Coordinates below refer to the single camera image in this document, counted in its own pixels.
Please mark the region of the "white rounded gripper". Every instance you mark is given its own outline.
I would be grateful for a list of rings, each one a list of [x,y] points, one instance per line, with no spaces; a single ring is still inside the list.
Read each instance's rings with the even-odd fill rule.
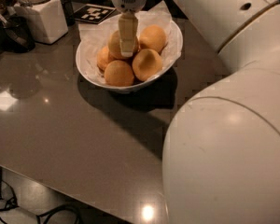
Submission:
[[[111,0],[113,6],[122,14],[119,16],[119,45],[123,57],[132,57],[136,43],[138,19],[134,13],[139,12],[147,0]]]

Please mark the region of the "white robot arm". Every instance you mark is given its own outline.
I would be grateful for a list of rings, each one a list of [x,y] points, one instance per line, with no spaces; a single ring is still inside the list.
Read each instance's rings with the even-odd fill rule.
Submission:
[[[174,1],[230,75],[168,128],[168,223],[280,224],[280,2]]]

